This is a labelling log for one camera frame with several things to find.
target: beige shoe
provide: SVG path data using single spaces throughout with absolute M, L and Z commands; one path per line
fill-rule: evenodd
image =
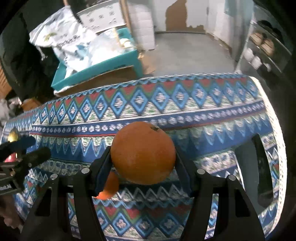
M 274 53 L 274 43 L 270 39 L 265 39 L 260 48 L 271 57 Z
M 263 35 L 261 33 L 255 32 L 255 33 L 251 34 L 250 38 L 254 44 L 259 46 L 262 43 Z

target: patterned tablecloth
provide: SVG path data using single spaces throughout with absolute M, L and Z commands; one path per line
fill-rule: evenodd
M 259 133 L 269 158 L 274 201 L 259 219 L 268 235 L 277 213 L 279 161 L 273 129 L 258 88 L 238 74 L 196 74 L 153 77 L 105 86 L 50 101 L 7 122 L 1 138 L 13 127 L 47 146 L 52 158 L 31 169 L 25 190 L 15 195 L 25 219 L 51 173 L 72 175 L 102 155 L 116 132 L 133 121 L 159 125 L 199 168 L 215 176 L 241 180 L 232 147 Z M 206 238 L 213 235 L 218 196 L 213 195 Z M 121 180 L 111 199 L 94 199 L 107 240 L 178 240 L 192 199 L 183 192 L 174 170 L 162 183 L 139 186 Z M 73 195 L 69 194 L 73 235 L 79 237 Z

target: metal screw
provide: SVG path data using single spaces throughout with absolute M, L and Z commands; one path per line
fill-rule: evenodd
M 83 169 L 81 170 L 81 172 L 82 172 L 83 174 L 86 174 L 86 173 L 89 172 L 89 168 L 85 167 L 85 168 L 83 168 Z
M 54 173 L 54 174 L 52 174 L 51 176 L 50 176 L 50 179 L 51 180 L 54 180 L 54 179 L 56 179 L 57 178 L 57 174 L 56 173 Z
M 228 178 L 231 180 L 231 181 L 235 181 L 236 180 L 236 177 L 234 175 L 229 175 Z
M 197 170 L 197 173 L 198 174 L 205 174 L 205 170 L 204 169 L 201 169 L 201 168 L 199 168 L 198 170 Z

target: shoe rack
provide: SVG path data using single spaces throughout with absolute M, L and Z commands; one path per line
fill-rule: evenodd
M 275 80 L 291 58 L 293 45 L 275 18 L 255 5 L 248 37 L 236 73 Z

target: orange fruit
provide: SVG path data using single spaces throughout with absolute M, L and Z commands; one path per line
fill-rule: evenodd
M 119 179 L 115 172 L 110 172 L 104 186 L 104 190 L 96 198 L 107 200 L 111 198 L 119 189 Z
M 115 135 L 111 159 L 122 177 L 136 184 L 151 185 L 163 181 L 173 170 L 175 146 L 158 126 L 137 121 Z

